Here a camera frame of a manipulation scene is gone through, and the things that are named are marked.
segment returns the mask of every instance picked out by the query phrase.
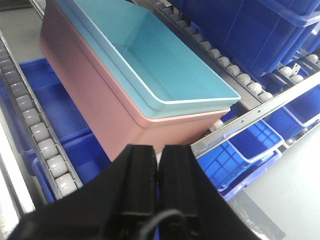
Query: pink bin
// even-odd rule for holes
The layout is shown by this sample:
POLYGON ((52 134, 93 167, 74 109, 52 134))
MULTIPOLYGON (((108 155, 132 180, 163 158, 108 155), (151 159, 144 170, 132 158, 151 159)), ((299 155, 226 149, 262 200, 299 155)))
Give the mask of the pink bin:
POLYGON ((158 153, 164 145, 194 142, 230 110, 145 117, 53 0, 39 45, 112 161, 127 144, 153 145, 158 153))

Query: gray floor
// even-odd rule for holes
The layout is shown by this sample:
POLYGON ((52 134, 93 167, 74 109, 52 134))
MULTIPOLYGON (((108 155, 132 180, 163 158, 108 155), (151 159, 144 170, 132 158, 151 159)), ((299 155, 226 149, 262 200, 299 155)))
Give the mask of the gray floor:
POLYGON ((320 127, 317 127, 245 189, 285 232, 285 240, 320 239, 319 140, 320 127))
MULTIPOLYGON (((40 28, 33 9, 0 12, 0 31, 19 62, 42 57, 40 28)), ((244 191, 286 234, 285 240, 320 239, 319 140, 320 127, 244 191)))
POLYGON ((38 48, 41 24, 33 8, 0 11, 0 31, 18 62, 43 57, 38 48))

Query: bin handle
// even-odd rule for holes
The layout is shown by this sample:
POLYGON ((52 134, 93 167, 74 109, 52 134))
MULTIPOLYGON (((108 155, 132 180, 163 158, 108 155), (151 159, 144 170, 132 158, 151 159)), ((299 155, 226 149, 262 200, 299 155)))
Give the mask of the bin handle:
POLYGON ((297 27, 307 27, 320 21, 320 11, 314 11, 310 15, 298 15, 276 0, 258 1, 297 27))

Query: blue storage bin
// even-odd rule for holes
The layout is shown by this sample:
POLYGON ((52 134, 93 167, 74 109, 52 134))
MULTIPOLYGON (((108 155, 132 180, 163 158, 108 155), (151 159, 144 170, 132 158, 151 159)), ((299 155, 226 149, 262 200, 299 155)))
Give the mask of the blue storage bin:
POLYGON ((314 12, 319 0, 169 2, 206 33, 215 47, 257 76, 272 72, 281 60, 289 61, 320 20, 319 12, 314 12))
POLYGON ((148 10, 124 0, 55 2, 146 117, 224 110, 240 99, 148 10))
POLYGON ((289 62, 311 54, 320 44, 320 23, 315 23, 307 26, 300 34, 295 44, 288 50, 286 55, 281 60, 281 63, 287 65, 289 62))
MULTIPOLYGON (((64 144, 63 149, 83 184, 90 182, 111 164, 93 133, 64 144)), ((55 200, 54 194, 37 158, 32 162, 32 169, 40 182, 46 199, 50 203, 53 202, 55 200)))
POLYGON ((320 119, 320 86, 316 86, 271 113, 265 121, 285 140, 320 119))
POLYGON ((281 156, 282 153, 279 150, 274 151, 272 156, 261 165, 254 164, 241 173, 225 190, 221 191, 220 194, 226 201, 231 200, 243 188, 248 187, 255 180, 261 177, 270 166, 281 158, 281 156))
POLYGON ((201 156, 198 161, 218 191, 223 191, 250 166, 270 158, 283 141, 261 120, 201 156))
MULTIPOLYGON (((62 144, 92 133, 45 58, 23 62, 20 67, 62 144)), ((12 136, 17 151, 21 154, 28 172, 33 175, 31 164, 36 153, 29 133, 26 132, 4 88, 1 91, 1 98, 6 108, 5 117, 11 125, 11 132, 15 132, 12 136)))

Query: plastic crate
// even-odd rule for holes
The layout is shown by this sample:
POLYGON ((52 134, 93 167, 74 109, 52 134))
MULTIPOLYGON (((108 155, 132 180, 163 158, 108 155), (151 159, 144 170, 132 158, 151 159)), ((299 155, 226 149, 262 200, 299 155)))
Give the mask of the plastic crate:
POLYGON ((319 0, 169 2, 215 47, 257 76, 272 72, 281 60, 288 63, 320 20, 319 12, 314 12, 319 0))
MULTIPOLYGON (((92 133, 45 58, 23 62, 20 67, 62 144, 92 133)), ((15 112, 7 91, 4 88, 2 90, 1 97, 6 108, 5 117, 7 122, 10 122, 11 132, 15 132, 14 143, 28 172, 33 175, 31 164, 36 153, 29 133, 24 129, 20 117, 15 112)))
MULTIPOLYGON (((304 78, 307 78, 311 74, 304 66, 299 71, 299 75, 302 75, 304 78)), ((256 78, 256 80, 265 85, 265 90, 272 94, 277 94, 284 86, 284 83, 279 81, 273 74, 267 74, 256 78)), ((274 111, 264 120, 285 140, 289 140, 320 120, 319 103, 320 85, 317 85, 274 111)))
POLYGON ((285 140, 320 120, 320 86, 316 86, 271 113, 265 121, 285 140))
POLYGON ((201 156, 198 161, 218 191, 223 191, 250 166, 270 158, 283 142, 283 138, 261 120, 201 156))
MULTIPOLYGON (((83 184, 90 182, 111 163, 93 133, 64 144, 63 148, 83 184)), ((32 169, 46 199, 49 203, 54 202, 54 194, 37 158, 32 162, 32 169)))
MULTIPOLYGON (((313 1, 313 4, 318 5, 318 1, 313 1)), ((316 12, 320 11, 320 6, 315 9, 316 12)), ((320 23, 312 24, 307 26, 303 32, 300 34, 298 39, 295 41, 295 44, 288 50, 286 55, 281 60, 281 63, 287 65, 289 62, 304 57, 308 54, 311 54, 316 50, 320 44, 320 23)))
POLYGON ((46 4, 39 46, 111 161, 128 143, 157 153, 192 143, 230 110, 146 117, 55 2, 46 4))
POLYGON ((267 159, 261 165, 252 165, 243 173, 241 173, 233 182, 220 194, 226 201, 231 200, 234 196, 236 196, 243 188, 251 185, 255 180, 260 178, 267 169, 272 166, 275 162, 277 162, 282 156, 282 153, 278 150, 272 153, 272 156, 267 159))
POLYGON ((82 0, 55 2, 111 73, 113 67, 104 59, 110 58, 115 63, 125 76, 124 82, 119 81, 121 87, 134 102, 142 98, 147 105, 139 106, 146 117, 157 119, 224 110, 240 99, 145 8, 125 0, 98 0, 95 7, 82 0), (78 27, 79 21, 85 29, 78 27), (102 50, 94 48, 95 43, 102 50), (128 86, 133 86, 139 96, 132 95, 128 86))

